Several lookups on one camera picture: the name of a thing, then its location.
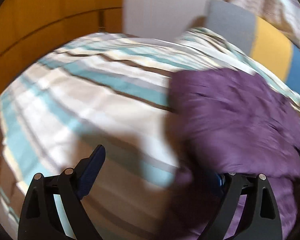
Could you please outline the purple quilted down jacket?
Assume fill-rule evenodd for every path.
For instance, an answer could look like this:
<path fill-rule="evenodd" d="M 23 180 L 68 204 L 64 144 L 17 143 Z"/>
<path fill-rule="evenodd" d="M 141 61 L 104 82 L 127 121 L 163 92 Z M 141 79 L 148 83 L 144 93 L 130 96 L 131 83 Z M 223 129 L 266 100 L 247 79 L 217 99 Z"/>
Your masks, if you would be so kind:
<path fill-rule="evenodd" d="M 174 73 L 169 122 L 181 151 L 156 239 L 202 239 L 226 173 L 269 180 L 283 239 L 300 239 L 300 117 L 259 74 L 229 68 Z"/>

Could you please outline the striped bed duvet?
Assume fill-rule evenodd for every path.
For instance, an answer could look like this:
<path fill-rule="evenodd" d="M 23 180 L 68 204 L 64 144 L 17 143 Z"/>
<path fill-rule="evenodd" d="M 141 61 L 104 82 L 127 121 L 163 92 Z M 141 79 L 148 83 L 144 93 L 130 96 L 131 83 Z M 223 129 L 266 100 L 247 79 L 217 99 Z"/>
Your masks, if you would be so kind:
<path fill-rule="evenodd" d="M 229 68 L 300 95 L 224 37 L 192 28 L 175 42 L 93 33 L 44 55 L 0 94 L 0 236 L 18 239 L 32 178 L 57 176 L 104 146 L 106 158 L 81 203 L 101 239 L 156 239 L 181 151 L 169 117 L 174 73 Z M 62 227 L 76 239 L 59 195 Z"/>

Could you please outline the grey yellow blue headboard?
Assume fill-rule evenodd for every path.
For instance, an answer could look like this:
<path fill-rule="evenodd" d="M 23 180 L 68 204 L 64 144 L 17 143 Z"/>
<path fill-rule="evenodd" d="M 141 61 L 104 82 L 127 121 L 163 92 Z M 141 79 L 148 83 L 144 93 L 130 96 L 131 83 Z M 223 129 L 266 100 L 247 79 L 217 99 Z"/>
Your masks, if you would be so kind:
<path fill-rule="evenodd" d="M 270 23 L 234 4 L 209 0 L 205 27 L 264 65 L 300 94 L 300 49 Z"/>

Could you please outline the wooden wardrobe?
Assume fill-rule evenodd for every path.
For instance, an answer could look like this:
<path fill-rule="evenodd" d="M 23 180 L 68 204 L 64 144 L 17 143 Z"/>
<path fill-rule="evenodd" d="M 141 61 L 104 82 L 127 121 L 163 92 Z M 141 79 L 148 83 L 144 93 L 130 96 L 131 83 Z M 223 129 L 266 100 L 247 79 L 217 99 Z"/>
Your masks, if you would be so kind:
<path fill-rule="evenodd" d="M 0 94 L 26 67 L 75 38 L 121 32 L 123 0 L 4 0 L 0 6 Z"/>

